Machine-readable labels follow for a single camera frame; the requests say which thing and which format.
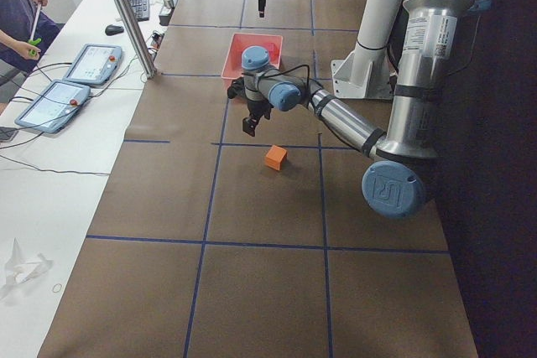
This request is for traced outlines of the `orange foam block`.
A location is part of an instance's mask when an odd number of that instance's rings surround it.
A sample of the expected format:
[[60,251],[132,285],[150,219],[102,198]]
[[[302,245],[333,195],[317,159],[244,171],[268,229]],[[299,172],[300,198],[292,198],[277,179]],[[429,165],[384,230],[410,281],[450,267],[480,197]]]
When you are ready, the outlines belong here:
[[287,158],[287,150],[277,145],[272,145],[264,157],[264,164],[276,171],[280,171]]

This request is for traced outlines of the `pink plastic bin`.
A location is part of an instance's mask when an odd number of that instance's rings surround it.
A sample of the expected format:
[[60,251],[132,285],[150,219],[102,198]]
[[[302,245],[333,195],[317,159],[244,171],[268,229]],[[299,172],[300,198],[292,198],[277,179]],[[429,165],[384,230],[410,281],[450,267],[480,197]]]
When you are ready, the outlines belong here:
[[221,74],[225,86],[239,78],[243,68],[257,69],[267,64],[279,68],[282,47],[281,35],[235,33]]

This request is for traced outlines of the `black computer mouse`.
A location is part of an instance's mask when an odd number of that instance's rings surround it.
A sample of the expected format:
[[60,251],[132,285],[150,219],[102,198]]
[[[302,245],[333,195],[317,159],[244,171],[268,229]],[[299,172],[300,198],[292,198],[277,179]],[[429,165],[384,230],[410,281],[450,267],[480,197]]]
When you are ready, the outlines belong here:
[[105,27],[105,35],[106,36],[113,36],[117,34],[121,34],[124,32],[124,27],[115,25],[115,24],[109,24]]

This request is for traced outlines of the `upper teach pendant tablet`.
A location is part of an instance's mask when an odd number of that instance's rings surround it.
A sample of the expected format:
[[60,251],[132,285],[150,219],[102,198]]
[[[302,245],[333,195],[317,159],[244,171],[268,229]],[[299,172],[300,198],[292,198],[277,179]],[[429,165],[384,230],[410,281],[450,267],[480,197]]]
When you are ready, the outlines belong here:
[[99,86],[108,81],[123,57],[123,49],[110,44],[85,44],[63,80]]

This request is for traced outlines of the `teach pendant tablet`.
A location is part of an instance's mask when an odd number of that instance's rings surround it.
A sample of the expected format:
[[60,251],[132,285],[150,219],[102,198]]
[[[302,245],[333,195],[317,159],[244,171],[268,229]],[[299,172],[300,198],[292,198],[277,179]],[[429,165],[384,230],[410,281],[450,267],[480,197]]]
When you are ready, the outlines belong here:
[[53,80],[15,119],[20,127],[57,133],[65,127],[89,99],[90,86]]
[[123,49],[110,44],[85,44],[63,80],[99,86],[108,81],[123,57]]

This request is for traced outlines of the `lower teach pendant tablet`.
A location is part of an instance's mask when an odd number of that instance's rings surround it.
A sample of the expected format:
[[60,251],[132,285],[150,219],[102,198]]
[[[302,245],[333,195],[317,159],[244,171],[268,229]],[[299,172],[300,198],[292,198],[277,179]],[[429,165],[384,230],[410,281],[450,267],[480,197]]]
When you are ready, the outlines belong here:
[[57,133],[65,127],[89,99],[90,86],[53,80],[15,119],[20,127]]

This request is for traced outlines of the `person in purple shirt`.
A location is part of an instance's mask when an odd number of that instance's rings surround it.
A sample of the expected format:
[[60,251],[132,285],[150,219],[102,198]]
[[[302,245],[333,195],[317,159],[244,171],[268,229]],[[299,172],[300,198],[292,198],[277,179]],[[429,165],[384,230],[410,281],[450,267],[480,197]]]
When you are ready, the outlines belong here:
[[48,0],[1,0],[1,60],[25,73],[53,44],[60,27],[37,6]]

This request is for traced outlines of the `crumpled white plastic wrap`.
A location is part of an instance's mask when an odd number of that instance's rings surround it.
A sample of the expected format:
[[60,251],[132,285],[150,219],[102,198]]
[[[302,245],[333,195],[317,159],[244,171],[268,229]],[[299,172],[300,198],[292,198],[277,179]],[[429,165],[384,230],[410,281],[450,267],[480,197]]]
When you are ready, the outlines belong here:
[[4,265],[5,284],[1,286],[1,299],[6,298],[15,288],[28,283],[47,273],[54,266],[54,261],[42,253],[37,254],[36,261],[29,261],[23,254],[18,239],[13,240],[12,255]]

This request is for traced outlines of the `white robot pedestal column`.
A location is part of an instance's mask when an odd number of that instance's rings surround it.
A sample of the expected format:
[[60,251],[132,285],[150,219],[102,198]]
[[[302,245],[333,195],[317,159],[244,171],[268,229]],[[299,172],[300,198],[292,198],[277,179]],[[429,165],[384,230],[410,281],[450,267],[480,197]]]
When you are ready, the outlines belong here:
[[388,40],[402,0],[367,0],[355,48],[331,62],[335,96],[389,100]]

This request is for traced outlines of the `aluminium frame post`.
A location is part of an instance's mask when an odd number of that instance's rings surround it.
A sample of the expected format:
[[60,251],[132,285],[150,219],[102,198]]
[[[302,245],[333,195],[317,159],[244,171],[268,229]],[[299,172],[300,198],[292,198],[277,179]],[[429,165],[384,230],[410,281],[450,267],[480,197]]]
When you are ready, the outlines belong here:
[[143,71],[147,79],[152,79],[157,70],[155,68],[152,57],[150,56],[146,40],[142,35],[142,31],[138,25],[138,20],[135,18],[134,11],[128,0],[114,0],[116,8],[124,23],[128,37],[134,48],[136,55],[143,67]]

